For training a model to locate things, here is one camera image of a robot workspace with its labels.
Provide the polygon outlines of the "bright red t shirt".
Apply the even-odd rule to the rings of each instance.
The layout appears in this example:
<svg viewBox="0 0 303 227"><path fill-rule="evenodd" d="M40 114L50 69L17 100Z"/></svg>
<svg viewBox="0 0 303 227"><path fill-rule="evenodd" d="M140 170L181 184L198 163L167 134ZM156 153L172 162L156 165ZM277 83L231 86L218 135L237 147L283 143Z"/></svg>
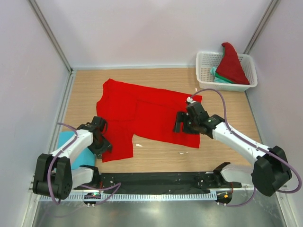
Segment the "bright red t shirt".
<svg viewBox="0 0 303 227"><path fill-rule="evenodd" d="M105 137L112 144L103 162L133 157L134 135L146 139L199 148L200 136L173 131L178 112L186 110L189 94L107 80L96 104L107 121Z"/></svg>

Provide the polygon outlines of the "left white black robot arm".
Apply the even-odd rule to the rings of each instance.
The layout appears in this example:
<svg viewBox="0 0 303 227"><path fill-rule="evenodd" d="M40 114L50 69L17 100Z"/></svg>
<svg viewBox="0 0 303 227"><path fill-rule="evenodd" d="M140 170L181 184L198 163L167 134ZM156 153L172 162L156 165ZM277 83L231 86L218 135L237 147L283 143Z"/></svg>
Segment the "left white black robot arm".
<svg viewBox="0 0 303 227"><path fill-rule="evenodd" d="M41 154L36 162L33 193L48 196L59 204L75 188L96 189L101 182L96 166L80 165L76 169L71 166L86 148L97 159L111 152L112 144L104 137L107 128L107 121L95 116L91 122L73 128L73 136L57 150Z"/></svg>

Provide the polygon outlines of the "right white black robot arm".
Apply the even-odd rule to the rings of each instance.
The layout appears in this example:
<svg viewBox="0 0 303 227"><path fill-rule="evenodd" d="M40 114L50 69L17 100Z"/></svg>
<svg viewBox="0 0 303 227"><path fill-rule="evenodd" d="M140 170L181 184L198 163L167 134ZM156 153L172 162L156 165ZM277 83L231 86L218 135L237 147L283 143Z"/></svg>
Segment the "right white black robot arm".
<svg viewBox="0 0 303 227"><path fill-rule="evenodd" d="M218 187L238 182L253 185L263 195L272 196L292 178L283 149L270 148L250 139L232 128L224 118L216 114L209 116L196 101L188 104L184 112L177 112L173 131L206 135L228 145L250 163L250 166L221 164L216 168L218 173L213 175Z"/></svg>

